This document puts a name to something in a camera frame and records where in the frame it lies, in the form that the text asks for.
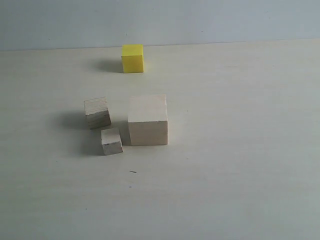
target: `wooden cube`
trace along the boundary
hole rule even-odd
[[[105,97],[84,101],[84,111],[90,129],[101,128],[111,124]]]
[[[133,96],[129,108],[128,125],[132,146],[168,144],[166,95]]]
[[[121,58],[125,74],[144,72],[144,50],[142,44],[123,45]]]
[[[117,127],[101,130],[101,145],[105,155],[123,152],[119,129]]]

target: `small wooden cube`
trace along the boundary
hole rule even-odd
[[[123,45],[121,58],[125,74],[144,72],[144,50],[142,44]]]
[[[128,125],[132,146],[167,145],[166,95],[132,97],[130,99]]]
[[[117,127],[101,130],[101,145],[105,155],[123,152],[119,129]]]
[[[101,128],[111,124],[105,97],[84,101],[84,111],[90,129]]]

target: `cube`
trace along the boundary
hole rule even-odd
[[[117,127],[101,130],[101,145],[105,155],[123,152],[119,129]]]
[[[132,146],[167,145],[166,95],[133,96],[130,99],[128,125]]]
[[[111,124],[105,97],[84,101],[84,111],[90,129],[101,128]]]
[[[144,72],[144,50],[142,44],[123,45],[121,58],[125,74]]]

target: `light wood block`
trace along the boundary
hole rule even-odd
[[[105,97],[84,101],[84,111],[90,129],[101,128],[111,124]]]
[[[130,99],[128,125],[132,146],[167,145],[166,95],[133,96]]]
[[[123,45],[121,58],[125,74],[144,72],[144,50],[142,44]]]
[[[101,145],[105,155],[122,153],[123,149],[119,129],[114,127],[101,130]]]

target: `block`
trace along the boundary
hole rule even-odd
[[[168,114],[166,95],[131,97],[128,125],[132,146],[167,145]]]
[[[105,97],[84,101],[84,111],[90,129],[101,128],[111,124]]]
[[[105,155],[123,152],[119,129],[117,127],[101,130],[101,145]]]
[[[142,44],[123,45],[121,58],[125,74],[144,72],[144,50]]]

